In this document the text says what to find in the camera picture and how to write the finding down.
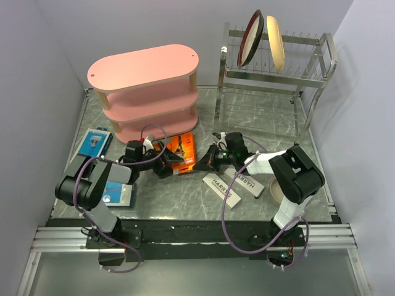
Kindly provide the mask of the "orange Gillette box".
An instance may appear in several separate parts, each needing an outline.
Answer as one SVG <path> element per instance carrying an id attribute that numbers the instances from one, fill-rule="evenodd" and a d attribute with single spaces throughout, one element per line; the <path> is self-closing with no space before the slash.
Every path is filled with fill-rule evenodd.
<path id="1" fill-rule="evenodd" d="M 192 132 L 172 136 L 167 147 L 183 160 L 172 164 L 173 174 L 180 175 L 193 170 L 196 163 L 196 149 Z"/>

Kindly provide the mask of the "pink three-tier shelf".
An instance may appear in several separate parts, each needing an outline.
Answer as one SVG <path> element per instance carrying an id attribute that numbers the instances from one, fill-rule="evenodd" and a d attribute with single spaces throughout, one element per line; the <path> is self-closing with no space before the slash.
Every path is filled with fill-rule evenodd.
<path id="1" fill-rule="evenodd" d="M 168 44 L 103 57 L 87 79 L 120 142 L 160 139 L 197 125 L 198 65 L 194 49 Z"/>

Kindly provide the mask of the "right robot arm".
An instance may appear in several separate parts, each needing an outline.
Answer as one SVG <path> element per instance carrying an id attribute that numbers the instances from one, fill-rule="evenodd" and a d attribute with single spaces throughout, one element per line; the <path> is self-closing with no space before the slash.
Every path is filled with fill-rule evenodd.
<path id="1" fill-rule="evenodd" d="M 250 152 L 240 132 L 214 133 L 218 139 L 193 166 L 194 171 L 218 172 L 232 165 L 246 175 L 274 175 L 283 195 L 280 207 L 270 221 L 266 239 L 285 245 L 303 215 L 306 205 L 325 184 L 321 170 L 299 145 L 268 153 L 264 148 Z"/>

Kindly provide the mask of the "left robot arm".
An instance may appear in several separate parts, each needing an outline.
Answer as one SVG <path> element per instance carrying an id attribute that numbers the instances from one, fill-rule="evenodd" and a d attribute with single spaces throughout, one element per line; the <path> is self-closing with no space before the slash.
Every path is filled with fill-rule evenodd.
<path id="1" fill-rule="evenodd" d="M 163 179 L 173 175 L 172 165 L 182 161 L 162 142 L 153 144 L 149 139 L 127 143 L 121 162 L 78 154 L 67 167 L 55 188 L 55 197 L 81 213 L 101 241 L 110 248 L 125 243 L 127 237 L 120 219 L 102 199 L 108 181 L 132 185 L 142 171 L 152 170 Z"/>

